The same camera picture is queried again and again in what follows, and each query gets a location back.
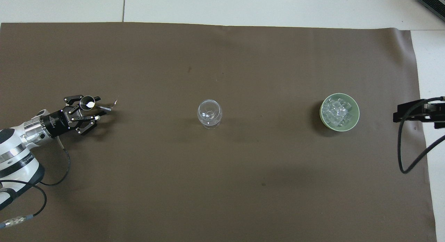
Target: cable connector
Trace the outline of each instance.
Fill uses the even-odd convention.
[[[23,223],[23,222],[29,220],[29,219],[32,219],[33,217],[34,217],[34,215],[26,215],[26,216],[19,216],[19,217],[7,219],[7,220],[3,221],[2,223],[0,223],[0,229],[18,225],[20,223]]]

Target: silver metal ring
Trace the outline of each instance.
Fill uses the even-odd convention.
[[[11,150],[0,155],[0,163],[3,163],[5,161],[9,160],[10,158],[18,155],[19,153],[23,152],[25,149],[26,149],[26,147],[20,143],[18,146],[14,147]]]

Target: green bowl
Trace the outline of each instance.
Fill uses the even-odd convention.
[[[348,112],[350,112],[353,115],[353,118],[349,122],[347,122],[344,126],[333,126],[331,123],[326,123],[326,120],[323,118],[323,115],[321,114],[321,108],[323,107],[323,104],[329,98],[334,98],[334,99],[341,98],[344,101],[349,102],[351,104],[351,108],[348,110]],[[325,126],[327,126],[329,129],[332,129],[334,131],[349,131],[349,130],[353,129],[354,126],[356,126],[357,123],[359,122],[359,118],[360,118],[359,106],[357,105],[357,102],[354,100],[354,98],[352,98],[351,96],[344,94],[344,93],[334,93],[334,94],[327,96],[323,100],[323,103],[321,103],[320,118],[321,118],[321,121],[323,122],[323,124]]]

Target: bowl rim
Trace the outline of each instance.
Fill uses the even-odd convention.
[[[330,97],[332,97],[332,96],[334,96],[334,95],[338,95],[338,94],[342,94],[342,95],[345,95],[345,96],[348,96],[349,98],[351,98],[351,99],[354,101],[354,103],[356,104],[356,106],[357,106],[357,110],[358,110],[358,113],[359,113],[359,114],[358,114],[358,117],[357,117],[357,121],[354,123],[354,125],[353,125],[351,128],[346,129],[346,130],[336,130],[336,129],[330,127],[330,126],[324,121],[324,119],[323,119],[323,115],[322,115],[322,113],[321,113],[321,109],[322,109],[322,107],[323,107],[324,102],[325,102],[328,98],[330,98]],[[357,125],[357,123],[359,123],[359,119],[360,119],[360,107],[359,107],[359,104],[357,104],[357,101],[356,101],[354,98],[352,98],[351,96],[347,95],[346,93],[342,93],[342,92],[332,93],[331,95],[327,96],[327,97],[323,100],[323,102],[321,103],[321,106],[320,106],[320,119],[321,119],[321,122],[323,122],[323,124],[324,124],[327,128],[329,128],[329,129],[331,129],[331,130],[334,130],[334,131],[349,131],[349,130],[353,129],[353,128]]]

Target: black cable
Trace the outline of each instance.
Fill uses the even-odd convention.
[[[37,216],[40,212],[43,211],[43,209],[44,209],[45,206],[46,206],[46,200],[47,200],[47,198],[46,198],[46,193],[45,193],[45,191],[43,191],[42,188],[38,187],[38,186],[35,185],[35,184],[29,183],[29,182],[25,182],[25,181],[20,181],[20,180],[0,180],[0,183],[3,183],[3,182],[21,183],[21,184],[25,184],[25,185],[32,186],[32,187],[36,188],[37,190],[41,191],[41,193],[43,194],[43,198],[44,198],[43,205],[42,205],[42,207],[40,208],[40,210],[38,210],[38,212],[34,213],[32,216],[35,217],[35,216]]]
[[[68,151],[65,148],[63,148],[63,151],[66,153],[66,156],[68,158],[68,168],[66,169],[65,175],[62,177],[62,179],[60,179],[58,182],[56,182],[54,184],[46,184],[46,183],[43,183],[42,181],[40,181],[40,183],[42,183],[43,185],[47,185],[47,186],[58,185],[63,180],[65,180],[66,176],[68,176],[68,172],[70,172],[70,168],[71,168],[71,158],[70,158],[70,154],[68,153]]]
[[[399,169],[403,174],[407,174],[408,172],[410,172],[414,166],[416,166],[416,164],[430,151],[432,150],[434,147],[436,147],[440,142],[445,140],[445,135],[440,137],[439,139],[437,139],[436,141],[434,141],[431,145],[429,145],[425,150],[423,150],[423,152],[420,153],[420,155],[418,155],[418,157],[410,164],[410,166],[408,166],[408,168],[405,170],[403,169],[403,165],[402,165],[402,155],[401,155],[401,144],[402,144],[402,127],[403,127],[403,123],[405,122],[405,120],[407,119],[407,117],[410,115],[411,112],[413,112],[414,109],[416,109],[417,107],[426,104],[430,101],[444,101],[444,97],[436,97],[436,98],[428,98],[428,99],[424,99],[416,104],[414,104],[412,107],[410,107],[405,114],[402,116],[402,119],[400,120],[400,125],[399,125],[399,132],[397,133],[397,158],[399,160]]]

